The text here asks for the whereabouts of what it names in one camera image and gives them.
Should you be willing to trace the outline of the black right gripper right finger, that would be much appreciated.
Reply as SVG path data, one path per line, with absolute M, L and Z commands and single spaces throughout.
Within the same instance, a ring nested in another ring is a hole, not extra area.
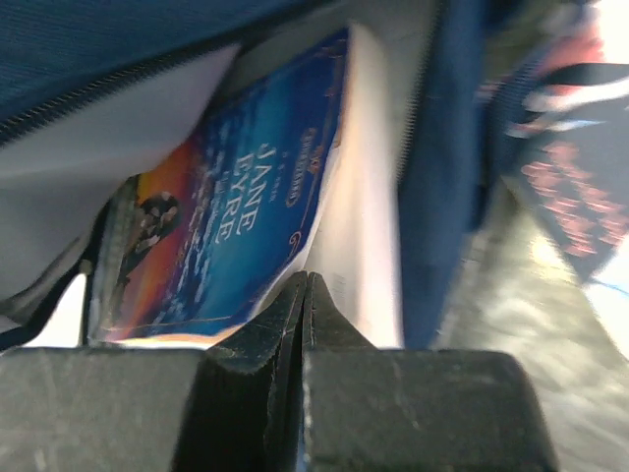
M 556 471 L 529 375 L 479 350 L 380 350 L 319 274 L 303 311 L 303 457 L 310 471 Z

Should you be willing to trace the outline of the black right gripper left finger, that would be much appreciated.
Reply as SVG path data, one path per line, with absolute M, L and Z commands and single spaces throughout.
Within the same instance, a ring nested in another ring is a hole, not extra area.
M 14 349 L 1 358 L 5 471 L 291 471 L 304 273 L 202 350 Z

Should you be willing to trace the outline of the Jane Eyre blue book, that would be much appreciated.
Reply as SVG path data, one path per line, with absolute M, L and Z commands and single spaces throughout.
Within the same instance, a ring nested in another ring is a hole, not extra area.
M 88 341 L 205 348 L 307 271 L 370 342 L 400 346 L 386 73 L 357 23 L 243 56 L 190 137 L 112 201 Z

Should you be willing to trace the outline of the navy blue student backpack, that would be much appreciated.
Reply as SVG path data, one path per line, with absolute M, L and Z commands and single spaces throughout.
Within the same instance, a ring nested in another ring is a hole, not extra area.
M 80 152 L 84 113 L 133 81 L 168 76 L 204 49 L 310 21 L 339 1 L 5 1 L 1 5 L 1 345 L 33 339 L 69 284 L 115 174 L 107 152 Z M 353 1 L 393 35 L 392 59 L 417 88 L 398 187 L 404 344 L 435 339 L 464 235 L 481 220 L 484 118 L 476 101 L 486 39 L 516 1 L 447 1 L 426 59 L 410 50 L 419 1 Z

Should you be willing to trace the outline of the Little Women floral book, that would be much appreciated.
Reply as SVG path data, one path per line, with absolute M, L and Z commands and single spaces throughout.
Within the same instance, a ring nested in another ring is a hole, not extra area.
M 543 3 L 488 105 L 492 162 L 588 285 L 628 287 L 628 5 Z

